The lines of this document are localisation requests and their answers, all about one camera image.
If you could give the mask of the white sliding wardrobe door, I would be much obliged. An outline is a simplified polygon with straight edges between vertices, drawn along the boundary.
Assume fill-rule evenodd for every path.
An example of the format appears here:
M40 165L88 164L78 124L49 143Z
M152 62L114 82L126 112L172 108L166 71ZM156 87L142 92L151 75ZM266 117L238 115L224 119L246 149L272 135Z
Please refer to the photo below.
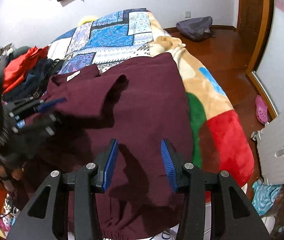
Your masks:
M269 36L254 75L269 100L269 111L278 116L284 110L284 0L272 1Z

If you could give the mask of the blue patchwork bedsheet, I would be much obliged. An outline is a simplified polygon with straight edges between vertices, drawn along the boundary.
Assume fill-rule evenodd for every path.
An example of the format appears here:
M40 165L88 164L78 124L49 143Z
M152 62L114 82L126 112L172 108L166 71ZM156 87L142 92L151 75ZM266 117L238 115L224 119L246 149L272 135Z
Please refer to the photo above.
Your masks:
M166 32L145 8L113 12L56 38L47 57L61 60L59 74L96 64L100 72L137 57L150 55L150 43Z

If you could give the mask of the grey backpack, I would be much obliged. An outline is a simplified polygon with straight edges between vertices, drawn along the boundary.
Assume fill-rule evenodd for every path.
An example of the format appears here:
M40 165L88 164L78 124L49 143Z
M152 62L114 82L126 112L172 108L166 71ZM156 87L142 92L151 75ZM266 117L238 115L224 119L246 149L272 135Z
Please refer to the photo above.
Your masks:
M192 41L200 42L212 36L211 26L213 18L211 16L190 18L176 23L177 30Z

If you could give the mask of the navy folded garment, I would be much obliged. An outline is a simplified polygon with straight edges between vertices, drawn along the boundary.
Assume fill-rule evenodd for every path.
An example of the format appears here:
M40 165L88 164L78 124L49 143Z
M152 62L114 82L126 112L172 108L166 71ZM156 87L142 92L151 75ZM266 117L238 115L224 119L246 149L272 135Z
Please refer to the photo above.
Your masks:
M64 60L60 59L40 59L19 85L3 94L3 100L12 102L28 97L40 98L47 90L49 79L58 74L63 64Z

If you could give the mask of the pink croc shoe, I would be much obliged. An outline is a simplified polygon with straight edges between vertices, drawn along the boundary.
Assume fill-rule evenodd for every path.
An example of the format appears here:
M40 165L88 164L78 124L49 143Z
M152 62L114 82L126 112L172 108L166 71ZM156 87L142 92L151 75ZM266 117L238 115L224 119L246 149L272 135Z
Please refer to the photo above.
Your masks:
M268 122L268 106L260 95L256 96L256 118L261 124L266 124Z

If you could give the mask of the red folded garment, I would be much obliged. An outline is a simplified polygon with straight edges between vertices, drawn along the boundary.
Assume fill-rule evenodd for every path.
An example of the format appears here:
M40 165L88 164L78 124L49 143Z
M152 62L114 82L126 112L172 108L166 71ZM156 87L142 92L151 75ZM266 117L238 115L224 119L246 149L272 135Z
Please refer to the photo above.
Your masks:
M3 94L19 85L36 63L40 59L47 57L48 50L49 46L43 48L35 46L29 48L25 54L11 60L4 70Z

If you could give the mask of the colourful fleece blanket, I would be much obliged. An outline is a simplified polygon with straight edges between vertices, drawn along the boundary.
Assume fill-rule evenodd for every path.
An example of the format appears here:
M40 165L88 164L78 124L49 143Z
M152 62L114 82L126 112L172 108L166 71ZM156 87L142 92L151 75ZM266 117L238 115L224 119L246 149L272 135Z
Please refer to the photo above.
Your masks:
M246 192L254 157L230 100L186 44L165 32L151 12L148 15L153 36L151 56L170 53L186 90L194 138L192 162L208 172L226 170Z

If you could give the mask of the wooden door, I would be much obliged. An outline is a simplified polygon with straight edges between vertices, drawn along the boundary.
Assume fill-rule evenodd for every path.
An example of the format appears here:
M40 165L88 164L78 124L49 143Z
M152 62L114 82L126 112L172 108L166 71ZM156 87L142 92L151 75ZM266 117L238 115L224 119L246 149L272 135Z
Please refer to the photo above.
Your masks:
M239 0L237 32L251 54L247 74L257 69L266 48L273 5L274 0Z

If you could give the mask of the maroon garment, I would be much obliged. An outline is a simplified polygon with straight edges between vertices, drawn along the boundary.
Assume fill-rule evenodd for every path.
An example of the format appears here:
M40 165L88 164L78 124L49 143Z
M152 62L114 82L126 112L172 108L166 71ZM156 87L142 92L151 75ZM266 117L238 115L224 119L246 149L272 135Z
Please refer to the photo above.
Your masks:
M147 238L179 223L183 199L169 186L160 143L169 139L190 159L193 138L186 91L170 53L135 57L104 73L91 65L55 75L42 99L57 101L53 112L61 127L26 165L29 195L52 170L75 171L117 139L111 186L96 197L103 236Z

